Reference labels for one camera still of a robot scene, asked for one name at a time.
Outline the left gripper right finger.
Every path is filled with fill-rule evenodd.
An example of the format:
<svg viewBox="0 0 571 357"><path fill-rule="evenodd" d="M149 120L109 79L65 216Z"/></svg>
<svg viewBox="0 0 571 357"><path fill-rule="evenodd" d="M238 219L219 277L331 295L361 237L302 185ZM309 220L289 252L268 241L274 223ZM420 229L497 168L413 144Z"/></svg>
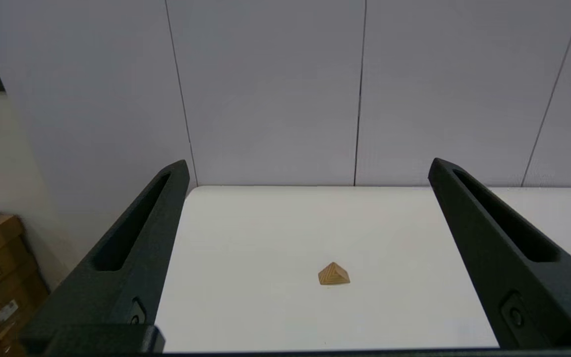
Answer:
<svg viewBox="0 0 571 357"><path fill-rule="evenodd" d="M501 348L571 348L571 255L462 167L428 180Z"/></svg>

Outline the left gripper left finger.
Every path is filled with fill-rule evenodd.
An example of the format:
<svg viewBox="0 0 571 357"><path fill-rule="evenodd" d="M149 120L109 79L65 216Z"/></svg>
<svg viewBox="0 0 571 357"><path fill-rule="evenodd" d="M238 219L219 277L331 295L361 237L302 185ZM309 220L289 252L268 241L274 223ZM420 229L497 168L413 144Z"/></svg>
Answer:
<svg viewBox="0 0 571 357"><path fill-rule="evenodd" d="M164 167L20 333L26 349L161 349L155 326L190 174Z"/></svg>

